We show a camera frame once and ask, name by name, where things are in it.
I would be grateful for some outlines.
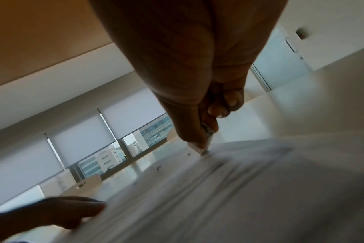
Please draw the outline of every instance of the white roller blind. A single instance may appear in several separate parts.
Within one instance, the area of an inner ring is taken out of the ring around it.
[[[164,114],[165,110],[155,95],[146,88],[101,112],[114,135],[120,139]]]
[[[78,123],[50,139],[65,167],[114,142],[113,136],[100,116]]]
[[[61,171],[45,137],[0,158],[0,204]]]

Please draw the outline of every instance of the fingernail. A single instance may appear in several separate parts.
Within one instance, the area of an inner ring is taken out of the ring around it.
[[[233,107],[237,105],[237,101],[236,100],[228,100],[229,106]]]

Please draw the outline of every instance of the forearm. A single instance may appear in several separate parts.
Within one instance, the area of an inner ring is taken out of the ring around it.
[[[0,213],[0,242],[21,232],[47,225],[48,216],[37,214],[37,204]]]

